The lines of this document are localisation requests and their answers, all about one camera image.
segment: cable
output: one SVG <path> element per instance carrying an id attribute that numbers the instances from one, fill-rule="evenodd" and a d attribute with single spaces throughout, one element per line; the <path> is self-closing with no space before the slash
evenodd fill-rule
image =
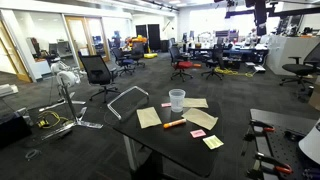
<path id="1" fill-rule="evenodd" d="M 49 125 L 49 122 L 46 120 L 46 118 L 51 115 L 56 119 L 56 122 L 53 125 Z M 68 118 L 60 117 L 56 112 L 54 111 L 44 111 L 38 115 L 39 122 L 37 123 L 40 128 L 49 129 L 54 126 L 56 126 L 61 120 L 64 120 L 65 122 L 70 121 Z"/>
<path id="2" fill-rule="evenodd" d="M 239 73 L 237 71 L 232 71 L 230 69 L 220 69 L 220 67 L 216 67 L 214 69 L 215 72 L 220 73 L 220 74 L 225 74 L 225 75 L 237 75 L 237 76 L 247 76 L 247 77 L 253 77 L 253 75 L 257 72 L 254 73 Z"/>
<path id="3" fill-rule="evenodd" d="M 51 95 L 52 95 L 53 78 L 54 78 L 54 76 L 51 78 L 51 87 L 50 87 L 50 94 L 49 94 L 49 105 L 51 104 Z"/>
<path id="4" fill-rule="evenodd" d="M 15 111 L 11 106 L 9 106 L 9 105 L 4 101 L 3 98 L 1 98 L 1 100 L 2 100 L 2 102 L 3 102 L 8 108 L 10 108 L 13 112 Z"/>

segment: ceiling light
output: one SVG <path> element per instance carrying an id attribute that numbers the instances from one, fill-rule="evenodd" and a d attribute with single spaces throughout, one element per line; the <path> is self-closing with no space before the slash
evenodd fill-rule
<path id="1" fill-rule="evenodd" d="M 187 6 L 186 3 L 177 4 L 178 7 Z"/>
<path id="2" fill-rule="evenodd" d="M 170 4 L 179 4 L 180 1 L 179 0 L 174 0 L 174 1 L 169 1 Z"/>

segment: orange marker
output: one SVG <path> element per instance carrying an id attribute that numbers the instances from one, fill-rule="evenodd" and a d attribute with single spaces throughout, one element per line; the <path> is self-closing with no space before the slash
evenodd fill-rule
<path id="1" fill-rule="evenodd" d="M 183 123 L 186 123 L 187 120 L 186 119 L 180 119 L 180 120 L 177 120 L 177 121 L 173 121 L 171 123 L 166 123 L 163 125 L 164 128 L 169 128 L 171 126 L 176 126 L 176 125 L 179 125 L 179 124 L 183 124 Z"/>

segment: yellow sticky note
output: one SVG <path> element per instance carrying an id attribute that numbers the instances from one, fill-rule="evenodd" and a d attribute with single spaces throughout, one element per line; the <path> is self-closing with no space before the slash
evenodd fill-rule
<path id="1" fill-rule="evenodd" d="M 204 138 L 203 141 L 207 144 L 210 149 L 215 149 L 223 145 L 223 142 L 213 135 L 207 138 Z"/>

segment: tripod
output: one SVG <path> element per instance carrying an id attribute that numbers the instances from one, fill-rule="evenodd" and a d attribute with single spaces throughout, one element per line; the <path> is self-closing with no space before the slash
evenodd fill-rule
<path id="1" fill-rule="evenodd" d="M 76 114 L 76 110 L 73 107 L 73 103 L 71 101 L 71 97 L 69 95 L 68 92 L 68 86 L 64 83 L 63 79 L 61 78 L 61 82 L 62 84 L 59 86 L 61 89 L 61 93 L 64 96 L 64 99 L 66 101 L 66 103 L 68 103 L 69 108 L 71 110 L 72 116 L 74 118 L 74 121 L 62 128 L 59 128 L 57 130 L 54 130 L 44 136 L 41 137 L 42 140 L 45 140 L 51 136 L 54 136 L 56 134 L 59 134 L 63 131 L 66 131 L 70 128 L 72 128 L 73 126 L 84 126 L 84 127 L 90 127 L 90 128 L 96 128 L 96 129 L 101 129 L 102 128 L 102 124 L 96 124 L 96 123 L 91 123 L 91 122 L 86 122 L 86 121 L 82 121 L 82 118 L 84 116 L 84 114 L 86 113 L 87 107 L 84 107 L 81 109 L 80 113 L 77 115 Z"/>

